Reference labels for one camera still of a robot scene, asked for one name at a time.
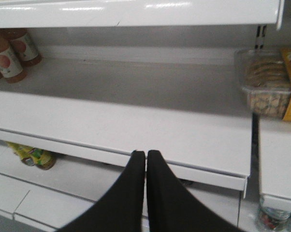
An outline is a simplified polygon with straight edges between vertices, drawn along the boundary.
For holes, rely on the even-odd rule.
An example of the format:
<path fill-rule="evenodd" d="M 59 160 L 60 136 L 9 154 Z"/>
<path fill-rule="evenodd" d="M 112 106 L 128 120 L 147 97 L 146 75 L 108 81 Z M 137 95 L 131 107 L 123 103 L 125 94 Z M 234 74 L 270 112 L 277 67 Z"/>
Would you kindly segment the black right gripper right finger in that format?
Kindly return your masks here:
<path fill-rule="evenodd" d="M 152 232 L 239 231 L 196 199 L 158 150 L 150 150 L 147 155 L 146 197 Z"/>

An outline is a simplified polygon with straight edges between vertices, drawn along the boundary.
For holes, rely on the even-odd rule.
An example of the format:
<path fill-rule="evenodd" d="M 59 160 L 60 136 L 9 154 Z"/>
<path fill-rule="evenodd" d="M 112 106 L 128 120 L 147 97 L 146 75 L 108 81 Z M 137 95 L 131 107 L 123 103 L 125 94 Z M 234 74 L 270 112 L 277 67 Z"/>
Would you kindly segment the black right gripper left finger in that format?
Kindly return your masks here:
<path fill-rule="evenodd" d="M 146 156 L 133 151 L 109 190 L 59 232 L 140 232 L 144 202 Z"/>

